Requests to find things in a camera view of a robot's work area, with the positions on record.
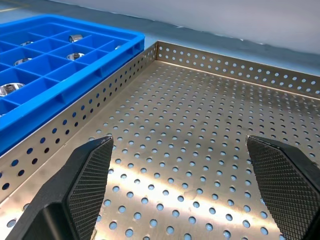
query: metal tray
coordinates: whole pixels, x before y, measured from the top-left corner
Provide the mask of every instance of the metal tray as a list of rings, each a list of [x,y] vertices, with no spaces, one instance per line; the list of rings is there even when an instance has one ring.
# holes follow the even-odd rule
[[[245,139],[316,160],[319,90],[318,76],[157,42],[1,157],[0,238],[74,148],[113,135],[96,240],[283,239]]]

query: metal nut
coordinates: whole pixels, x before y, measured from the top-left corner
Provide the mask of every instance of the metal nut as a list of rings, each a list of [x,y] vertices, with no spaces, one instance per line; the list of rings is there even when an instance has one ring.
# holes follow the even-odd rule
[[[69,42],[70,43],[75,43],[76,41],[79,41],[83,39],[84,37],[81,34],[74,34],[69,36]]]
[[[18,61],[16,61],[14,64],[13,64],[13,66],[17,66],[17,65],[19,65],[19,64],[23,64],[24,62],[27,62],[27,61],[29,61],[29,60],[31,60],[32,58],[30,58],[30,57],[25,57],[25,58],[22,58],[22,59],[19,59]]]
[[[81,52],[75,52],[75,53],[71,53],[69,54],[68,56],[66,56],[67,59],[69,60],[76,60],[78,58],[81,58],[82,56],[84,56],[85,54],[84,53],[81,53]]]
[[[21,43],[20,44],[20,46],[26,46],[26,45],[28,45],[28,44],[33,44],[34,42],[33,41],[25,41],[25,42],[23,42],[23,43]]]
[[[18,90],[24,86],[23,83],[20,82],[13,82],[13,83],[7,83],[2,86],[0,86],[0,97],[5,97],[8,94],[14,92],[15,90]]]

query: metal part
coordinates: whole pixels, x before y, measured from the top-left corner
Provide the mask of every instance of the metal part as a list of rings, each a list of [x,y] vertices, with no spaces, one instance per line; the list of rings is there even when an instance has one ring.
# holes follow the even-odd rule
[[[215,72],[225,62],[233,77],[223,77],[223,68]],[[238,75],[251,66],[261,82]],[[279,239],[253,174],[246,135],[296,144],[316,160],[320,104],[313,92],[317,84],[305,91],[309,97],[297,95],[298,89],[292,94],[281,85],[263,86],[266,71],[296,74],[157,42],[1,157],[0,187],[9,183],[0,190],[1,237],[65,156],[112,134],[96,240],[131,234],[132,239]],[[12,166],[14,160],[19,162]],[[24,175],[17,176],[21,169]]]
[[[83,57],[85,54],[84,53],[81,53],[81,52],[75,52],[75,53],[71,53],[69,54],[68,56],[66,56],[67,59],[69,60],[77,60],[78,58],[81,58]]]
[[[25,63],[27,61],[30,61],[31,59],[32,58],[30,58],[30,57],[25,57],[25,58],[19,59],[18,61],[14,62],[13,66],[17,66],[19,64],[23,64],[23,63]]]
[[[70,43],[75,43],[76,41],[79,41],[83,39],[84,37],[81,34],[74,34],[69,36],[69,42]]]
[[[29,44],[33,44],[34,42],[33,41],[25,41],[23,43],[20,44],[20,46],[26,46],[26,45],[29,45]]]
[[[7,83],[2,86],[0,86],[0,97],[5,97],[8,94],[14,92],[15,90],[18,90],[24,86],[23,83],[20,82],[13,82],[13,83]]]

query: blue grid tray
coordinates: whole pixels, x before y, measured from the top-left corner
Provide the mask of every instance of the blue grid tray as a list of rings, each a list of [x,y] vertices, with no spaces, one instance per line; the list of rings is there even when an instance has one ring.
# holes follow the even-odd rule
[[[70,35],[82,39],[70,42]],[[144,50],[141,33],[56,15],[0,25],[0,154]],[[82,53],[76,60],[67,59]],[[30,60],[18,65],[16,61]]]

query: white wall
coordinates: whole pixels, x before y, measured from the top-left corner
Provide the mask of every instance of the white wall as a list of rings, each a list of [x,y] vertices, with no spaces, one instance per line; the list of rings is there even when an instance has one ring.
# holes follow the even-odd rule
[[[320,0],[58,0],[320,54]]]

